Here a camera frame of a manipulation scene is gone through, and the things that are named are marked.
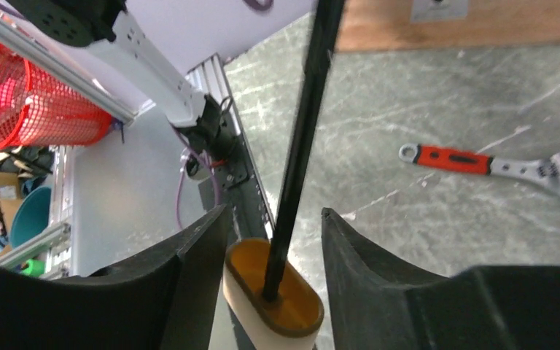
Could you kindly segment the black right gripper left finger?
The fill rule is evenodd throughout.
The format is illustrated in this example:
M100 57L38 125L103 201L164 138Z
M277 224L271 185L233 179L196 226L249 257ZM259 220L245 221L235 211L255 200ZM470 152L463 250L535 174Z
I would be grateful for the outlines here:
M0 349L206 349L227 242L222 205L86 277L0 267Z

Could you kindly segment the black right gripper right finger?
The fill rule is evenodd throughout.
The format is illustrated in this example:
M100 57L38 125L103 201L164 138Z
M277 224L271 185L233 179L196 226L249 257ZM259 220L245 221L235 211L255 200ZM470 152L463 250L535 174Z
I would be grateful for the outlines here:
M477 265L446 277L322 209L337 349L560 349L560 265Z

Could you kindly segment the beige umbrella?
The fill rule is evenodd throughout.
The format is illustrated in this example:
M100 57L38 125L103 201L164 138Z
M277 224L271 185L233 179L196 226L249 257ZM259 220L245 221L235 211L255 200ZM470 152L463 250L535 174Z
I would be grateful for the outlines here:
M316 5L272 238L239 238L225 256L222 291L255 349L313 349L324 318L320 296L287 256L344 4Z

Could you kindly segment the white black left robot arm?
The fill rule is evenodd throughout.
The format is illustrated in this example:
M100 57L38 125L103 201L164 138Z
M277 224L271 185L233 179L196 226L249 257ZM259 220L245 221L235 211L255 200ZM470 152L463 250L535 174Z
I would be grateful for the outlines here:
M226 111L192 85L147 38L125 1L11 1L28 22L61 44L84 49L155 102L193 151L227 160L236 136Z

